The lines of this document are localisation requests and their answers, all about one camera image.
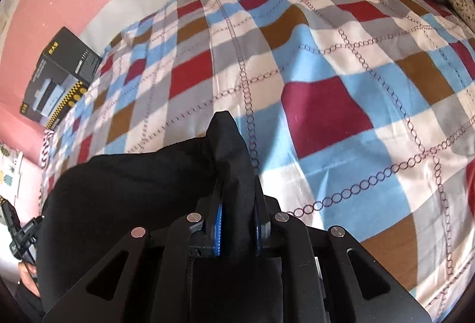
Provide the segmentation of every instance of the black plastic part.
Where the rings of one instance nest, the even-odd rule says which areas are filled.
[[[324,299],[307,226],[294,216],[286,222],[272,218],[271,223],[272,229],[286,238],[282,257],[284,323],[325,323]]]
[[[125,306],[134,280],[139,259],[149,240],[148,233],[141,238],[133,238],[130,233],[126,234],[114,248],[84,275],[73,288],[71,288],[56,305],[47,312],[43,323],[104,323],[122,322]],[[110,300],[87,290],[90,284],[107,271],[108,266],[115,259],[127,252],[127,258],[122,268],[120,278],[116,284],[115,292]]]
[[[203,219],[191,223],[183,216],[170,226],[155,290],[151,322],[187,321],[189,245],[191,235],[201,230],[203,224]]]
[[[199,292],[193,287],[193,268],[215,260],[208,233],[214,236],[218,189],[198,203],[197,211],[207,215],[198,223],[183,216],[150,237],[126,235],[48,312],[44,323],[192,321],[192,301]],[[276,221],[278,201],[262,190],[256,190],[256,197],[256,228],[268,236],[260,239],[261,257],[282,263],[284,323],[431,322],[350,233],[335,237],[292,215]]]
[[[376,259],[364,249],[347,231],[343,237],[336,237],[328,229],[328,238],[335,254],[338,268],[353,307],[356,322],[385,323],[431,323],[432,319],[421,305],[394,279]],[[358,281],[358,276],[366,278]],[[376,286],[371,279],[378,279]],[[376,287],[368,293],[368,286]]]

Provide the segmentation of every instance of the silver screw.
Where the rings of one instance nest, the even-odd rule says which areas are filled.
[[[197,223],[201,221],[201,214],[199,213],[190,213],[186,216],[186,219],[191,223]]]
[[[278,222],[281,222],[281,223],[288,221],[290,218],[288,213],[285,213],[285,212],[276,213],[274,217]]]
[[[345,230],[342,227],[333,227],[330,232],[332,232],[332,235],[336,238],[342,238],[345,235]]]
[[[142,227],[137,227],[134,228],[130,234],[133,238],[142,238],[145,235],[145,229]]]

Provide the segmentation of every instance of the black fabric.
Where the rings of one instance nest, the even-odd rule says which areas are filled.
[[[20,282],[15,292],[15,300],[23,314],[31,320],[31,323],[41,323],[43,321],[45,312],[40,298],[31,293],[22,282]]]
[[[37,243],[45,310],[134,227],[163,228],[194,211],[198,199],[212,193],[217,176],[223,181],[222,255],[194,270],[210,280],[203,282],[196,321],[281,322],[280,263],[249,260],[254,174],[228,112],[214,115],[203,138],[155,153],[97,156],[59,179],[45,204]]]

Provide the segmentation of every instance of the black box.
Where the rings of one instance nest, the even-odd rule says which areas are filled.
[[[101,57],[66,27],[43,50],[20,113],[54,130],[87,91]]]

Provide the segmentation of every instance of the plaid bedsheet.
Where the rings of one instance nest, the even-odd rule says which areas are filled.
[[[229,110],[265,194],[343,225],[441,319],[474,269],[474,48],[429,0],[172,0],[106,48],[51,136],[43,200],[94,155]]]

